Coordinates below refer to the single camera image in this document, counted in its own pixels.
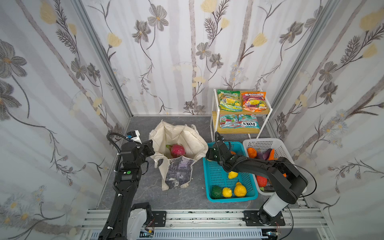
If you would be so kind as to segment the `pink dragon fruit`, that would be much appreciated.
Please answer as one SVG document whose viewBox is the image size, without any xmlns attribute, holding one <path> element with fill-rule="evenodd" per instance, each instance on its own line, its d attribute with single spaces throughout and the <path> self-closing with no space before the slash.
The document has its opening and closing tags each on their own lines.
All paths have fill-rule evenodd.
<svg viewBox="0 0 384 240">
<path fill-rule="evenodd" d="M 178 158 L 186 154 L 186 150 L 182 145 L 174 144 L 166 145 L 166 147 L 170 150 L 172 158 Z"/>
</svg>

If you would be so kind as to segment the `cream canvas tote bag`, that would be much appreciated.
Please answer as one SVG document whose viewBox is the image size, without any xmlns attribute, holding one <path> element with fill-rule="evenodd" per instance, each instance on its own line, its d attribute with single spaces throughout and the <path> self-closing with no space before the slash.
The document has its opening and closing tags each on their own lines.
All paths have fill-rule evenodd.
<svg viewBox="0 0 384 240">
<path fill-rule="evenodd" d="M 195 125 L 171 125 L 161 121 L 150 132 L 152 159 L 162 177 L 162 190 L 183 189 L 192 180 L 194 164 L 206 156 L 208 144 Z"/>
</svg>

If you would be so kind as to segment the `orange candy bag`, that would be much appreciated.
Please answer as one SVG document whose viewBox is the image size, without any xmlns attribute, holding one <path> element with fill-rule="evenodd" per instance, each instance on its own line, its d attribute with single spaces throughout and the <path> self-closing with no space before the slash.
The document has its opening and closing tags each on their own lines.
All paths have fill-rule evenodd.
<svg viewBox="0 0 384 240">
<path fill-rule="evenodd" d="M 244 111 L 259 113 L 268 108 L 266 103 L 266 92 L 243 92 L 241 95 Z"/>
</svg>

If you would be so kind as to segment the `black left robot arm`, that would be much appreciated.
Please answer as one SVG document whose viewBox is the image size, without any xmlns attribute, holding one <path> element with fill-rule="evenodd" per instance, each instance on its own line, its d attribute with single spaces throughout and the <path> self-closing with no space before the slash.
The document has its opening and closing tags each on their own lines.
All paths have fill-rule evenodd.
<svg viewBox="0 0 384 240">
<path fill-rule="evenodd" d="M 117 149 L 118 159 L 114 169 L 114 202 L 98 239 L 126 240 L 132 203 L 143 175 L 142 165 L 155 151 L 152 140 L 140 143 L 113 132 L 107 133 L 106 137 Z"/>
</svg>

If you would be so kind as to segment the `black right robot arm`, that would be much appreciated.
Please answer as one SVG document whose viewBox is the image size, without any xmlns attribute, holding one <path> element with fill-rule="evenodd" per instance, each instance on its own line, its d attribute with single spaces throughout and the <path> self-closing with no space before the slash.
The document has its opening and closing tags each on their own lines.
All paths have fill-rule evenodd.
<svg viewBox="0 0 384 240">
<path fill-rule="evenodd" d="M 287 158 L 269 161 L 232 154 L 223 141 L 214 142 L 206 159 L 217 162 L 227 173 L 248 173 L 270 180 L 275 193 L 260 208 L 260 217 L 276 217 L 285 207 L 295 204 L 308 185 L 306 177 Z"/>
</svg>

